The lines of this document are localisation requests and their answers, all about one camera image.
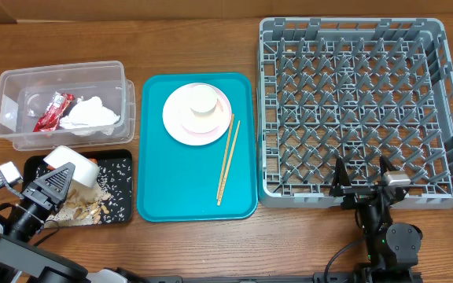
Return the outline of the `white cup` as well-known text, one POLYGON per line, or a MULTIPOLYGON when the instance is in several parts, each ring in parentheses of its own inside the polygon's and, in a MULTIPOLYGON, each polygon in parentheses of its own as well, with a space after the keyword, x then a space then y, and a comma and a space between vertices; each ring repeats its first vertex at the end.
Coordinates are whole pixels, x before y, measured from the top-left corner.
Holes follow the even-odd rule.
POLYGON ((215 111, 218 98, 209 85, 196 85, 188 93, 190 109, 197 115, 206 116, 215 111))

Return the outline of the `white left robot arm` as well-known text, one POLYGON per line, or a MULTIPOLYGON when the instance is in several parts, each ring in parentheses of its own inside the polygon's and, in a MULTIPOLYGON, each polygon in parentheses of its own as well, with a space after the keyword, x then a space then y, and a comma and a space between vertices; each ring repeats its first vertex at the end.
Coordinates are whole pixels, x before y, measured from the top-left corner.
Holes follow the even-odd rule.
POLYGON ((21 192, 14 186, 22 181, 14 163, 0 166, 0 189, 17 195, 19 204, 11 207, 8 218, 0 215, 0 282, 13 282, 27 274, 30 282, 145 282, 121 268, 90 273, 78 263, 30 244, 50 215, 60 211, 67 200, 76 166, 66 163, 29 183, 21 192))

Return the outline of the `pink shallow bowl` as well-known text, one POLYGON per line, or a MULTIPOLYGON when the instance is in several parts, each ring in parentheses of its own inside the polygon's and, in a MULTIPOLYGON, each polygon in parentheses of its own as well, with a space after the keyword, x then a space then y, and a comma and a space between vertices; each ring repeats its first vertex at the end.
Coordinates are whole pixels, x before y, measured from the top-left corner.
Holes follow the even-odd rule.
POLYGON ((180 119, 182 125, 189 131, 203 134, 218 127, 223 119, 223 108, 221 102, 217 101, 215 111, 206 116, 195 114, 189 107, 188 95, 180 108, 180 119))

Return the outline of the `red snack wrapper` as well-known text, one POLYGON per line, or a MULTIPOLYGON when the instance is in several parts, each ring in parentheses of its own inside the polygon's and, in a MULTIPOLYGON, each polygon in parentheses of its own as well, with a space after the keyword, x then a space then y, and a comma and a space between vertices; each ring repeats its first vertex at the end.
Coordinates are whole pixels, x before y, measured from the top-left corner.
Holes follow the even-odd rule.
POLYGON ((55 93, 48 104, 45 113, 39 118, 33 131, 48 132, 58 128, 61 117, 67 107, 75 99, 73 94, 55 93))

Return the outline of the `white napkin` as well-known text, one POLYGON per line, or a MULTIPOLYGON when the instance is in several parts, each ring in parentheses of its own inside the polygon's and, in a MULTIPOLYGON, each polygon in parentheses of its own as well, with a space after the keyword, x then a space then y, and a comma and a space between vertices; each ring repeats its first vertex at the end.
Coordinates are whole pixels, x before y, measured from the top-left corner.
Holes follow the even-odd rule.
POLYGON ((88 127, 111 126, 120 120, 113 110, 106 108, 100 97, 94 96, 88 100, 77 102, 66 116, 59 120, 59 127, 64 130, 74 130, 77 136, 95 134, 88 127))

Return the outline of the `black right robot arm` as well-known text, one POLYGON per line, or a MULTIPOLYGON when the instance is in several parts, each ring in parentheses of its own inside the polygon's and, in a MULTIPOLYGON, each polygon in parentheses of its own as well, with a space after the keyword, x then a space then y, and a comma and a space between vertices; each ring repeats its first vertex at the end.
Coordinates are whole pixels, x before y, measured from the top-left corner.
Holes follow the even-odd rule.
POLYGON ((324 282, 333 275, 330 268, 344 252, 359 244, 366 245, 368 261, 359 263, 346 275, 336 275, 344 282, 421 282, 422 276, 411 268, 418 264, 423 233, 414 225, 394 222, 390 214, 393 204, 408 193, 411 180, 397 170, 386 156, 380 157, 381 180, 364 186, 353 186, 342 158, 337 158, 330 195, 341 197, 341 208, 355 212, 356 225, 362 230, 360 239, 339 250, 326 264, 324 282))

